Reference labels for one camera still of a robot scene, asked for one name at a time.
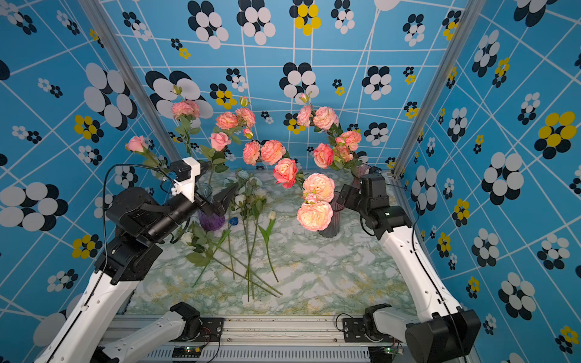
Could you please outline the pink peony flower stem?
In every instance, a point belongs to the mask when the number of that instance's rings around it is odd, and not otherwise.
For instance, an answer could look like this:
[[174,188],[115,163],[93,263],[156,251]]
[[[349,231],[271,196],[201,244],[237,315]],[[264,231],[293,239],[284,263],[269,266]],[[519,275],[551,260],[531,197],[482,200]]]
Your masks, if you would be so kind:
[[297,94],[297,100],[303,104],[297,115],[298,125],[305,129],[313,127],[319,134],[325,133],[330,145],[335,147],[336,139],[343,132],[335,110],[332,107],[315,107],[310,95],[303,92]]

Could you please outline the large cream pink peony stem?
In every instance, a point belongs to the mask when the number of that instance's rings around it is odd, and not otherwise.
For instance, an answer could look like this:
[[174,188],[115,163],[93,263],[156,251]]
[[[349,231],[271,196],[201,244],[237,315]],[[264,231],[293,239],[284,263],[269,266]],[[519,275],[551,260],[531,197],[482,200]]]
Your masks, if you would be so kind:
[[303,183],[303,203],[297,212],[297,220],[306,230],[324,231],[335,215],[331,203],[334,200],[334,180],[322,173],[313,173]]

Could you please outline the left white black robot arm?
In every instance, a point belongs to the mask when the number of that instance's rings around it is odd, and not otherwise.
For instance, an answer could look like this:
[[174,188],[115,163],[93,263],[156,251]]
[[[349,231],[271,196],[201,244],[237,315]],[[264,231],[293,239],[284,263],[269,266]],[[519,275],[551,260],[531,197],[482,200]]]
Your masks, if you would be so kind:
[[198,210],[225,215],[238,189],[233,184],[209,201],[189,185],[163,205],[143,188],[118,194],[105,213],[115,223],[116,235],[95,262],[80,301],[37,361],[137,362],[165,343],[197,338],[203,329],[201,314],[179,302],[145,328],[101,344],[117,312],[162,253],[159,244]]

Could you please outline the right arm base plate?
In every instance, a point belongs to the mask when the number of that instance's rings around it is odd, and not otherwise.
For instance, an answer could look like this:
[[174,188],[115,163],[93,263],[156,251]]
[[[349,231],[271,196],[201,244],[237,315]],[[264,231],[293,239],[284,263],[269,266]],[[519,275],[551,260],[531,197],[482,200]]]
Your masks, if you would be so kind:
[[388,334],[372,333],[366,328],[363,318],[340,316],[335,321],[335,327],[343,334],[346,343],[382,343],[397,345],[400,340]]

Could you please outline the single pink rose stem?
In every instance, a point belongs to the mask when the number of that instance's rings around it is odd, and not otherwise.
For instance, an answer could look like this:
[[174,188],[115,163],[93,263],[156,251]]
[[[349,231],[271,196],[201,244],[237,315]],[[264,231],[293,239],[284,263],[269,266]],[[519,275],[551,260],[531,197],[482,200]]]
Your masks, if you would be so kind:
[[332,169],[335,171],[345,169],[347,164],[353,160],[349,148],[345,146],[332,147],[327,144],[320,144],[313,151],[313,159],[321,169]]

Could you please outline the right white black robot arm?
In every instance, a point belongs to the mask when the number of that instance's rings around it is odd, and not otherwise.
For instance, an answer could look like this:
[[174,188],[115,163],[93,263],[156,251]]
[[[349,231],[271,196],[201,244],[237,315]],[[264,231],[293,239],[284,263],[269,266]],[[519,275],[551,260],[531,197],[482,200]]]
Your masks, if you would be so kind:
[[337,201],[357,212],[396,263],[415,304],[416,319],[388,304],[366,308],[363,325],[369,340],[393,338],[407,346],[417,362],[467,359],[481,327],[473,310],[464,310],[445,287],[415,232],[412,219],[390,204],[384,177],[364,175],[358,188],[344,185]]

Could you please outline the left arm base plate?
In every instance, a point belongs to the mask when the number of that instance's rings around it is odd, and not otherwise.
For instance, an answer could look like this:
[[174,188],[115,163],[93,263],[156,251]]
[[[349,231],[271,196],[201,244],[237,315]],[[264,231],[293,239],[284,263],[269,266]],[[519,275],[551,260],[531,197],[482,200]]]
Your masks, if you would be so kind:
[[224,329],[224,318],[190,319],[177,338],[171,342],[219,342]]

